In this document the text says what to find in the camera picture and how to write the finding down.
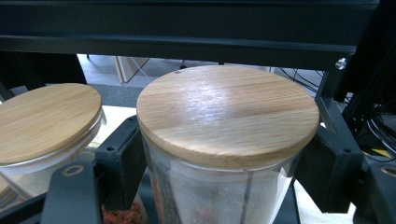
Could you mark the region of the glass jar wide-plank wooden lid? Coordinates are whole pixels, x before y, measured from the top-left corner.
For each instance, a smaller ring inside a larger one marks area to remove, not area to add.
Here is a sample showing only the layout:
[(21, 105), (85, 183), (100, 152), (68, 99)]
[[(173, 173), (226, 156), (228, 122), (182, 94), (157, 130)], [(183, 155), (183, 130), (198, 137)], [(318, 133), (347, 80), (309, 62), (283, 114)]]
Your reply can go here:
[(300, 86), (236, 65), (159, 77), (136, 112), (161, 224), (273, 224), (319, 126)]

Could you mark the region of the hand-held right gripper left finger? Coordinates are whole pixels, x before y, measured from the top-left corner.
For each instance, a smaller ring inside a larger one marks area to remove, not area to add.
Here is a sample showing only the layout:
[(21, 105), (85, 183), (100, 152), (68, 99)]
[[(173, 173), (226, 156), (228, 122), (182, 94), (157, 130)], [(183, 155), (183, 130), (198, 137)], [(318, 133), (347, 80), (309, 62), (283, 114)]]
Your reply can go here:
[(107, 211), (132, 207), (146, 167), (137, 116), (131, 116), (95, 151), (99, 198)]

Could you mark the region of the black curtain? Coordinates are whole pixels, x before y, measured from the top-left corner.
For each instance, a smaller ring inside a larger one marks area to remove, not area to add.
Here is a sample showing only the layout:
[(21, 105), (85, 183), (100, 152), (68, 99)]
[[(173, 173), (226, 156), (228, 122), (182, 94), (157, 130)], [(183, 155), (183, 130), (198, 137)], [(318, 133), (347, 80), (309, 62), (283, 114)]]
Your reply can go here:
[(348, 92), (387, 99), (395, 85), (396, 0), (380, 0), (333, 99), (342, 102)]
[(20, 86), (33, 90), (46, 84), (87, 83), (76, 54), (3, 50), (0, 81), (9, 90)]

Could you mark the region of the yellow black striped tape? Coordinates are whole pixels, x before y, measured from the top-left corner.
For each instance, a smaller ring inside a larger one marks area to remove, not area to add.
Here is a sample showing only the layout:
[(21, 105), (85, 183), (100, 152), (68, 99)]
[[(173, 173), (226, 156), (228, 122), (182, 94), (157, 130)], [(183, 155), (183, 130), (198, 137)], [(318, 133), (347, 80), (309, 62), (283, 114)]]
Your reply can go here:
[(363, 151), (368, 155), (380, 156), (391, 159), (390, 154), (385, 149), (365, 147)]

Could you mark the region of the white-sealed glass jar bamboo lid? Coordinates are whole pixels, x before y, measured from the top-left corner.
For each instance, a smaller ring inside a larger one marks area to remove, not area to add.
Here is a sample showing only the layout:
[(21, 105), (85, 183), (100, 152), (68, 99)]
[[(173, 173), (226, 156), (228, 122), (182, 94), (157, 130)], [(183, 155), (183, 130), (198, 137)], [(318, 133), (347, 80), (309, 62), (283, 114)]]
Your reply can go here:
[(102, 98), (93, 87), (64, 83), (0, 104), (0, 176), (23, 198), (48, 191), (55, 170), (74, 161), (98, 134)]

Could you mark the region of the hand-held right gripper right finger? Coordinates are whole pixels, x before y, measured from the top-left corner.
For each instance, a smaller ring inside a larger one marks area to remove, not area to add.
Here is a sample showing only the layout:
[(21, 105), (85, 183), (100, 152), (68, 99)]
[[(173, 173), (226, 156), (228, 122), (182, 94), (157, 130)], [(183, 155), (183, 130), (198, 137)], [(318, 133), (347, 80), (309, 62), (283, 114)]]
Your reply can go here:
[(295, 177), (322, 213), (346, 213), (362, 161), (353, 137), (344, 139), (319, 126), (301, 153)]

